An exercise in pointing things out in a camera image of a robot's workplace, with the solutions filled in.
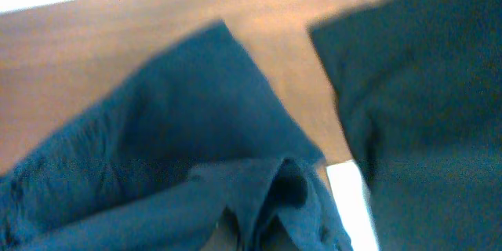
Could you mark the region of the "navy blue shorts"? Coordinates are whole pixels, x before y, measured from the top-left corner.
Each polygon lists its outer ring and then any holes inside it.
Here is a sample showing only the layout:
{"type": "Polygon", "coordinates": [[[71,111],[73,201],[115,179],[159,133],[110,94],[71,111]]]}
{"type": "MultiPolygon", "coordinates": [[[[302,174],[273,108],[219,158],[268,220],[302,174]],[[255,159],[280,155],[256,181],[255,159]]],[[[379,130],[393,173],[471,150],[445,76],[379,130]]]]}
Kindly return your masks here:
{"type": "Polygon", "coordinates": [[[349,250],[323,159],[217,21],[1,178],[1,247],[349,250]]]}

